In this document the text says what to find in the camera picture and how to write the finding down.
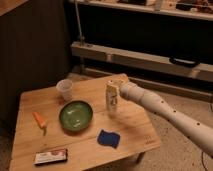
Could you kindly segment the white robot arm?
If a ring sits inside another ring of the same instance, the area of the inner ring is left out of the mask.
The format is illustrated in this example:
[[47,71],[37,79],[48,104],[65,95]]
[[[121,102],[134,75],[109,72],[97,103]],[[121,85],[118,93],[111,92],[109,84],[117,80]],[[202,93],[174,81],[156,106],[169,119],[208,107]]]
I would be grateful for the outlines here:
[[213,158],[213,128],[172,108],[160,95],[133,82],[119,80],[115,86],[123,99],[164,118]]

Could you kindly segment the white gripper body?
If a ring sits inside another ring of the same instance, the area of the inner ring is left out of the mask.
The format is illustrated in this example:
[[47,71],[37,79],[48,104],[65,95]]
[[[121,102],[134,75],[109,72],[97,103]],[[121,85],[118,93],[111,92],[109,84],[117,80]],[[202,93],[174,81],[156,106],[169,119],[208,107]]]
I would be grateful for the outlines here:
[[139,103],[145,90],[132,82],[126,82],[119,88],[119,93],[122,98],[134,103]]

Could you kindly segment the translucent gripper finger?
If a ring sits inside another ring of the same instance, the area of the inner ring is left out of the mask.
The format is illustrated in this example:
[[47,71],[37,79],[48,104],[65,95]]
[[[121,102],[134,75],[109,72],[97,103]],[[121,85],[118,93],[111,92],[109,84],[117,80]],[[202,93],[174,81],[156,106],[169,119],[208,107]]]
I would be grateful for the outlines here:
[[115,85],[118,85],[118,86],[124,84],[124,80],[122,80],[122,79],[114,79],[113,82]]

